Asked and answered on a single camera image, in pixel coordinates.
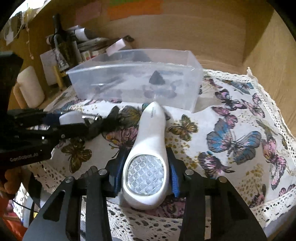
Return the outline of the person's left hand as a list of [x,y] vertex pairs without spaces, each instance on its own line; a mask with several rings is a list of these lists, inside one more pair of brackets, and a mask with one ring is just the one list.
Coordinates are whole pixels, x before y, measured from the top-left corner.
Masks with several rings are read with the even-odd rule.
[[6,170],[1,181],[1,191],[10,195],[15,195],[22,182],[22,172],[20,167]]

